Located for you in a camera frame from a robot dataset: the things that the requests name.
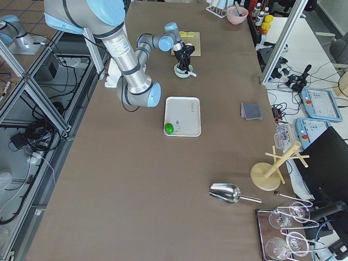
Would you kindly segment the mint green bowl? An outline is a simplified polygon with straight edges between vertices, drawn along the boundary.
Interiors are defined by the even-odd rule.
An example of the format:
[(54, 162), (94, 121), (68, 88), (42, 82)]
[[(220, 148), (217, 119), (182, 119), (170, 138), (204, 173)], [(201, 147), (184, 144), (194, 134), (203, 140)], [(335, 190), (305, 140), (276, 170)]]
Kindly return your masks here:
[[(188, 78), (188, 76), (185, 75), (184, 71), (181, 71), (181, 70), (178, 69), (177, 65), (178, 64), (176, 64), (174, 66), (174, 72), (175, 72), (176, 76), (179, 77), (179, 78)], [(189, 66), (189, 69), (190, 69), (191, 72), (193, 72), (193, 66), (192, 65)]]

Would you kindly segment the pink bowl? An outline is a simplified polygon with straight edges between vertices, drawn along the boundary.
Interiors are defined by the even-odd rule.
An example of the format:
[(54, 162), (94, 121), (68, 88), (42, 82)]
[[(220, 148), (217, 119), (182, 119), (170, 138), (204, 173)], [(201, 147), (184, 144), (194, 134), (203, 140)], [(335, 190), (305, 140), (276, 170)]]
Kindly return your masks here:
[(241, 12), (241, 16), (239, 15), (236, 6), (229, 7), (226, 10), (227, 19), (231, 24), (241, 24), (246, 20), (249, 14), (248, 10), (243, 7), (240, 7), (239, 9)]

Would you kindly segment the bamboo cutting board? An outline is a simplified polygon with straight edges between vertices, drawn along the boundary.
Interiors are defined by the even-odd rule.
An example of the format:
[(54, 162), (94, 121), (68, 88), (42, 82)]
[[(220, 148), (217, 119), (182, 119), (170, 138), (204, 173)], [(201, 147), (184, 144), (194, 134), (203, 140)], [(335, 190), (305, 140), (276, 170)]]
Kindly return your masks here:
[(201, 42), (200, 42), (200, 32), (194, 32), (194, 37), (188, 37), (188, 32), (186, 32), (186, 37), (181, 37), (181, 43), (191, 43), (193, 46), (195, 46), (195, 51), (190, 57), (200, 57), (201, 56)]

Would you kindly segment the lower lemon slice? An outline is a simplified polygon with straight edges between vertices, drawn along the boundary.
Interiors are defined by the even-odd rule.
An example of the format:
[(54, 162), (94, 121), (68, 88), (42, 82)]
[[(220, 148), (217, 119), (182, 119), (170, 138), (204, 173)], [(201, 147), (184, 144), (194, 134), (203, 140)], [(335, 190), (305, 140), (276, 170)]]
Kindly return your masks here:
[(180, 34), (181, 37), (186, 37), (186, 35), (187, 35), (187, 33), (184, 32), (184, 31), (180, 31), (179, 34)]

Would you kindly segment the cream rabbit tray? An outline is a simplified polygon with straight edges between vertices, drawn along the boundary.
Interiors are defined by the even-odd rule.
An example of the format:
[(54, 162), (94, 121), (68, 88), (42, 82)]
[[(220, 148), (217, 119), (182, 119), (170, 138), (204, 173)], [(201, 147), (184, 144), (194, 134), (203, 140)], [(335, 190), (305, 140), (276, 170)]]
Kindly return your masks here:
[(198, 137), (201, 135), (200, 100), (196, 97), (168, 97), (165, 102), (164, 125), (173, 124), (175, 131), (167, 136)]

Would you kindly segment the green lime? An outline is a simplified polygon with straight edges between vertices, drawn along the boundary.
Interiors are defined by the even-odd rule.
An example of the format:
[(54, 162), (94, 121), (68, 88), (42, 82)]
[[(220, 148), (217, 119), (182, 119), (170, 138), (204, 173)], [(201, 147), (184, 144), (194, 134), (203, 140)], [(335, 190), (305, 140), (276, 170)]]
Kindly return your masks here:
[(172, 134), (175, 131), (175, 128), (174, 128), (173, 124), (166, 123), (164, 125), (164, 131), (165, 131), (166, 134), (170, 135), (170, 134)]

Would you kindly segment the grey folded cloth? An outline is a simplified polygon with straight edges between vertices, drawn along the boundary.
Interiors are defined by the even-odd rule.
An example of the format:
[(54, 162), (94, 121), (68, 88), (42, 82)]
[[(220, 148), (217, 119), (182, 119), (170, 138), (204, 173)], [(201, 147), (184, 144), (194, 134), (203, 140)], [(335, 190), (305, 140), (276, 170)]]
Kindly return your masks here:
[(262, 109), (258, 103), (241, 103), (241, 117), (246, 120), (262, 120)]

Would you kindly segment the yellow toy fruit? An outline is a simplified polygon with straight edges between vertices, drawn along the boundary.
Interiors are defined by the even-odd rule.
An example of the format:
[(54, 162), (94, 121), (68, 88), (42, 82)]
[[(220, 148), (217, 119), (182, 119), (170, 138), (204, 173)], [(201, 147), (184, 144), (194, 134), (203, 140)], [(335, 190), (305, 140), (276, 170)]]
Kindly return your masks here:
[(266, 15), (263, 19), (261, 30), (267, 31), (271, 28), (271, 22), (273, 21), (274, 17), (272, 15)]

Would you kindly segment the clear plastic box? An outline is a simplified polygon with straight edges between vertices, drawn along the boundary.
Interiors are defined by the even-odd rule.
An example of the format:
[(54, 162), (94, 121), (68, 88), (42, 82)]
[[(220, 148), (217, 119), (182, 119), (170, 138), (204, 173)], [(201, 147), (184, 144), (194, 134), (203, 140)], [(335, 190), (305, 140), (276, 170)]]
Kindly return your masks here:
[(295, 141), (298, 141), (295, 128), (292, 124), (281, 123), (276, 127), (274, 135), (276, 148), (286, 151)]

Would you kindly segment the steel scoop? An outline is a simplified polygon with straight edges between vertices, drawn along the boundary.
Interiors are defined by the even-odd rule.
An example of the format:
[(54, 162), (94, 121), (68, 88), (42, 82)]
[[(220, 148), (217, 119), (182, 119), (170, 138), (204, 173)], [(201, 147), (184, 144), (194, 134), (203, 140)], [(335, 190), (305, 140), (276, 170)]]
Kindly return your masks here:
[(240, 188), (231, 183), (213, 183), (209, 188), (209, 195), (229, 204), (238, 203), (240, 200), (262, 203), (259, 198), (242, 195)]

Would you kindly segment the wooden mug tree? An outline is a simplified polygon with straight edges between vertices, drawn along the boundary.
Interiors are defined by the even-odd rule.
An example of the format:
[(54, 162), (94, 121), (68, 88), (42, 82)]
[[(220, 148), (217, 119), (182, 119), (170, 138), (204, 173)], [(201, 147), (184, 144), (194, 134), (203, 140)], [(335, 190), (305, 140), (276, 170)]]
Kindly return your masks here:
[(310, 156), (300, 155), (298, 149), (301, 147), (299, 141), (293, 142), (293, 144), (282, 154), (282, 156), (276, 153), (265, 153), (267, 156), (273, 157), (274, 163), (271, 165), (269, 163), (260, 162), (252, 166), (250, 171), (250, 176), (254, 185), (265, 191), (276, 190), (279, 185), (285, 183), (285, 180), (279, 170), (279, 168), (288, 159), (299, 159), (304, 167), (308, 167), (306, 158)]

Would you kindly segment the lower teach pendant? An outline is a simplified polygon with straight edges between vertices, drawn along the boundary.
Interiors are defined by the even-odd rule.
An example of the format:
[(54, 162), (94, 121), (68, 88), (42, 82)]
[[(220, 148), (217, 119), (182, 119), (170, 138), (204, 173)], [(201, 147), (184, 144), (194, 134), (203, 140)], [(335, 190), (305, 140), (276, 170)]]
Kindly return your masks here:
[(295, 122), (295, 127), (302, 148), (306, 149), (330, 126), (331, 124), (329, 120), (304, 117), (297, 118)]

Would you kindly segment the teach pendant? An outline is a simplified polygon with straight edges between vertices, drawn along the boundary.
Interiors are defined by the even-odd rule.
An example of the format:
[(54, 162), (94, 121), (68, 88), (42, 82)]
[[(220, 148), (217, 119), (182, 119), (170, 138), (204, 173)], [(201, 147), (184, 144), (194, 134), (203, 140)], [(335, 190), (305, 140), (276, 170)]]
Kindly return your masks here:
[(309, 117), (334, 122), (343, 121), (331, 90), (304, 87), (301, 90), (301, 98)]
[(330, 126), (331, 124), (329, 120), (304, 117), (297, 118), (295, 122), (295, 127), (302, 148), (306, 149)]

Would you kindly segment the upper teach pendant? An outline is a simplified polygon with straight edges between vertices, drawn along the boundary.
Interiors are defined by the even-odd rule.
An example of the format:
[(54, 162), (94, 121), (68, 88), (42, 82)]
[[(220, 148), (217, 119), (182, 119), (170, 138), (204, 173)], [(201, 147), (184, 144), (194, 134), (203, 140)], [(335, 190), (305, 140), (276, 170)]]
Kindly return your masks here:
[(331, 90), (304, 87), (301, 90), (301, 98), (309, 117), (334, 122), (343, 121)]

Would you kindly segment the black monitor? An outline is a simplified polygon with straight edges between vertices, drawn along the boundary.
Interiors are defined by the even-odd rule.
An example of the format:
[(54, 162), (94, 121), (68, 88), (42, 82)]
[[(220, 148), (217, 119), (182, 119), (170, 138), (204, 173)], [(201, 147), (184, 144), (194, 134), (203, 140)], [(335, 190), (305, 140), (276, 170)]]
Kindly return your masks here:
[(347, 202), (347, 143), (333, 127), (326, 129), (303, 152), (308, 167), (294, 162), (316, 200)]

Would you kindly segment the far wine glass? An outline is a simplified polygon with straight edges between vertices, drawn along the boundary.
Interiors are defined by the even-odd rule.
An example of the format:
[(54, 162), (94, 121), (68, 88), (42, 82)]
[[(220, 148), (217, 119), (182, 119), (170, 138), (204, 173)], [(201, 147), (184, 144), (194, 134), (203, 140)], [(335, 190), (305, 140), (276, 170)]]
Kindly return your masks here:
[(288, 207), (277, 207), (271, 211), (269, 223), (275, 229), (290, 228), (294, 221), (306, 223), (310, 219), (308, 207), (295, 201)]

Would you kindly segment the wine glass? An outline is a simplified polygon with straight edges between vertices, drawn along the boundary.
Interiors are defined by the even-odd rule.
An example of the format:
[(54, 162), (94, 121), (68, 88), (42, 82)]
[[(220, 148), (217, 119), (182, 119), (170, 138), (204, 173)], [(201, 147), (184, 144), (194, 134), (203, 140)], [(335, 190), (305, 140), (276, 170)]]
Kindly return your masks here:
[(299, 232), (290, 232), (285, 239), (271, 238), (265, 245), (266, 254), (273, 260), (296, 260), (293, 256), (304, 257), (309, 252), (305, 237)]
[(288, 207), (277, 207), (271, 211), (269, 223), (275, 229), (290, 228), (294, 221), (306, 223), (310, 219), (308, 207), (295, 201)]

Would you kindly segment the black framed glass rack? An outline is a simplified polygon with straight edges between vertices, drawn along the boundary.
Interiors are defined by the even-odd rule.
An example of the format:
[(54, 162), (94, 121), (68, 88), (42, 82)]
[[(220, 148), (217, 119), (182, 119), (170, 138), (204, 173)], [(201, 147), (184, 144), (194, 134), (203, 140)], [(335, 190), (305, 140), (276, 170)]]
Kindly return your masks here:
[[(294, 221), (290, 228), (275, 229), (269, 223), (269, 216), (270, 216), (270, 213), (272, 210), (264, 210), (264, 209), (257, 209), (256, 210), (256, 220), (257, 220), (257, 227), (258, 227), (258, 235), (259, 235), (262, 260), (273, 260), (265, 252), (266, 243), (271, 238), (274, 238), (274, 237), (280, 237), (280, 238), (285, 239), (286, 236), (290, 232), (299, 232), (300, 234), (302, 234), (305, 237), (305, 239), (307, 240), (308, 245), (309, 245), (309, 252), (306, 256), (308, 256), (311, 252), (323, 251), (326, 248), (325, 244), (320, 243), (320, 242), (316, 242), (314, 240), (309, 240), (306, 238), (306, 235), (305, 235), (306, 229), (312, 229), (312, 228), (319, 227), (319, 223), (317, 221), (312, 220), (311, 216), (310, 216), (310, 219), (306, 223), (298, 223), (298, 222)], [(293, 258), (298, 260), (299, 258), (303, 258), (303, 257), (293, 256)]]

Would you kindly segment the near wine glass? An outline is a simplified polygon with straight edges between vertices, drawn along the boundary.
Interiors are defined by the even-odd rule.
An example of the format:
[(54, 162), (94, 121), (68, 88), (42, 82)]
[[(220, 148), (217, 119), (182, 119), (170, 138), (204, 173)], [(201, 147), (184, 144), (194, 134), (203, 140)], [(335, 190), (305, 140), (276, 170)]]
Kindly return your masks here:
[(296, 260), (293, 256), (304, 257), (309, 252), (305, 237), (299, 232), (290, 232), (285, 239), (271, 238), (265, 245), (266, 254), (273, 260)]

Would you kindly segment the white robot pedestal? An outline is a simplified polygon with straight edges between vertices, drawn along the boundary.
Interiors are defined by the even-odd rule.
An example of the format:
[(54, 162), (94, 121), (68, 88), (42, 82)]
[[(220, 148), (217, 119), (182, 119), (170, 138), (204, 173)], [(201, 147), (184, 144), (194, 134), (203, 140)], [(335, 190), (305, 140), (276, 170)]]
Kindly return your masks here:
[(142, 70), (139, 59), (136, 58), (135, 61), (135, 66), (131, 65), (131, 69), (121, 70), (117, 61), (111, 58), (105, 86), (107, 88), (115, 88), (119, 80), (124, 84), (128, 83), (130, 92), (132, 93), (140, 93), (148, 88), (151, 79)]

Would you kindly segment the aluminium frame post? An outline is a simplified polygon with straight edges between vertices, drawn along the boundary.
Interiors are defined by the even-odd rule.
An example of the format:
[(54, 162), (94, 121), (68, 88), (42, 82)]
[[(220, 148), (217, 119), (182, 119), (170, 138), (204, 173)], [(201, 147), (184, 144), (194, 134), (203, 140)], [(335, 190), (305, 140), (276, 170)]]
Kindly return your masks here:
[(272, 51), (269, 61), (266, 64), (266, 67), (260, 77), (260, 84), (265, 86), (265, 84), (269, 81), (269, 78), (281, 56), (282, 50), (285, 47), (286, 41), (291, 35), (297, 20), (300, 18), (306, 4), (307, 0), (296, 0), (295, 4), (292, 8), (292, 11), (287, 18), (285, 25), (280, 33), (280, 36), (276, 42), (274, 50)]

